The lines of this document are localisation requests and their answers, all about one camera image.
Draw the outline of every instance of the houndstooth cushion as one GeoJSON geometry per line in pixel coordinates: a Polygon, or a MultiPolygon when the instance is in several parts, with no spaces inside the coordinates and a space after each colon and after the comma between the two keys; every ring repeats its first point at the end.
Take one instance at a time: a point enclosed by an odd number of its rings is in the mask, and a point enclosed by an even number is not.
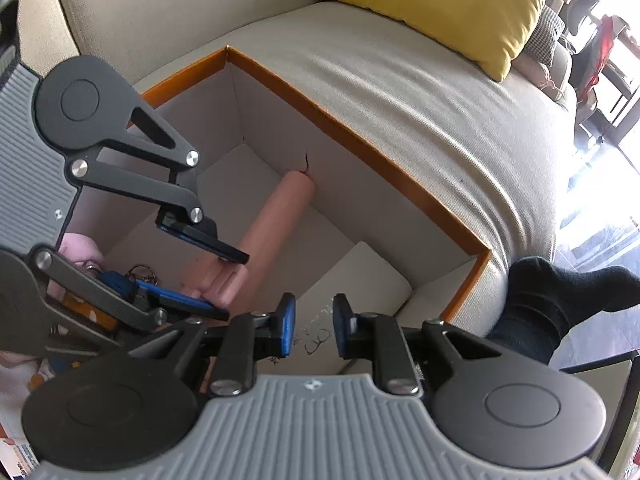
{"type": "Polygon", "coordinates": [[[543,6],[538,24],[522,51],[529,54],[536,61],[551,66],[551,62],[554,60],[556,43],[563,30],[564,22],[560,16],[549,7],[543,6]]]}

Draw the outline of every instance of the tiled floor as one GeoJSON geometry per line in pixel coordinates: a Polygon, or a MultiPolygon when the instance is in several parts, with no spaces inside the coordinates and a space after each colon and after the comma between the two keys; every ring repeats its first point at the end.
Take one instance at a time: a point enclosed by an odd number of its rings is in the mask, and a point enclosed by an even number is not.
{"type": "MultiPolygon", "coordinates": [[[[562,210],[556,264],[580,272],[612,265],[640,274],[640,174],[615,147],[576,153],[562,210]]],[[[601,312],[571,330],[557,368],[640,348],[640,306],[601,312]]]]}

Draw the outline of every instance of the screw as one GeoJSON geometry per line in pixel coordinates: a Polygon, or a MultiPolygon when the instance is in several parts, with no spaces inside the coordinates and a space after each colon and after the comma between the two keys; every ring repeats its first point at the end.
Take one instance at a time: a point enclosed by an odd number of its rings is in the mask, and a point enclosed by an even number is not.
{"type": "Polygon", "coordinates": [[[36,254],[36,267],[40,270],[47,270],[51,266],[51,253],[49,251],[40,251],[36,254]]]}
{"type": "Polygon", "coordinates": [[[187,166],[191,166],[192,168],[198,163],[200,159],[200,154],[196,150],[191,150],[187,153],[187,166]]]}
{"type": "Polygon", "coordinates": [[[391,379],[386,383],[386,390],[394,395],[415,395],[418,385],[411,379],[391,379]]]}
{"type": "Polygon", "coordinates": [[[164,308],[159,308],[156,310],[154,314],[154,320],[156,320],[156,325],[162,326],[166,323],[166,310],[164,308]]]}
{"type": "Polygon", "coordinates": [[[194,224],[199,224],[202,221],[203,216],[204,215],[202,214],[202,209],[200,209],[199,207],[194,207],[189,213],[189,218],[191,218],[191,221],[194,224]]]}
{"type": "Polygon", "coordinates": [[[78,178],[85,176],[88,169],[89,165],[83,158],[76,158],[76,160],[71,163],[71,173],[78,178]]]}
{"type": "Polygon", "coordinates": [[[242,384],[233,379],[218,379],[211,383],[209,389],[219,397],[233,397],[242,392],[242,384]]]}

